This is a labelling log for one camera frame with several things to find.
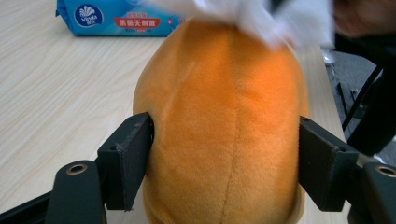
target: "person's leg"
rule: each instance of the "person's leg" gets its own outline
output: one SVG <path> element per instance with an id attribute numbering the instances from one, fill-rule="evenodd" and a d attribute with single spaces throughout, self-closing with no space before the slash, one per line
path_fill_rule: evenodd
<path id="1" fill-rule="evenodd" d="M 359 152 L 373 156 L 396 134 L 396 62 L 384 68 L 373 102 L 347 140 Z"/>

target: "white tissue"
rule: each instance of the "white tissue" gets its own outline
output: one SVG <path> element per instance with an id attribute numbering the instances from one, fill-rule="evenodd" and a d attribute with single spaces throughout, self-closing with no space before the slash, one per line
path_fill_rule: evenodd
<path id="1" fill-rule="evenodd" d="M 235 24 L 270 48 L 332 46 L 331 0 L 284 0 L 274 13 L 270 0 L 147 0 L 201 20 Z"/>

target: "wet wipes package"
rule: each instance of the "wet wipes package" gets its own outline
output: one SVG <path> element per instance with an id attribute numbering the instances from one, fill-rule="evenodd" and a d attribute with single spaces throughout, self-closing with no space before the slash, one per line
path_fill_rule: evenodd
<path id="1" fill-rule="evenodd" d="M 74 35 L 168 36 L 185 16 L 143 0 L 57 0 L 56 16 Z"/>

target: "stuffed toy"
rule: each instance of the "stuffed toy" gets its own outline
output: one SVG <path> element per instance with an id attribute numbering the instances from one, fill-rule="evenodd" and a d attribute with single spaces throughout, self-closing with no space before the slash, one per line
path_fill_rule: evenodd
<path id="1" fill-rule="evenodd" d="M 150 223 L 295 223 L 304 76 L 286 45 L 189 19 L 148 62 L 134 114 L 155 137 L 143 181 Z"/>

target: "wooden table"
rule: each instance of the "wooden table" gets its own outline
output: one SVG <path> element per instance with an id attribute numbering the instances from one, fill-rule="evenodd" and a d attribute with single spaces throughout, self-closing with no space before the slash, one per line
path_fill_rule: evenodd
<path id="1" fill-rule="evenodd" d="M 134 88 L 163 38 L 75 37 L 55 0 L 2 0 L 0 6 L 0 213 L 51 190 L 58 169 L 94 160 L 132 115 Z M 312 119 L 344 139 L 318 49 L 298 53 Z M 146 223 L 137 198 L 109 223 Z M 301 223 L 345 223 L 307 200 Z"/>

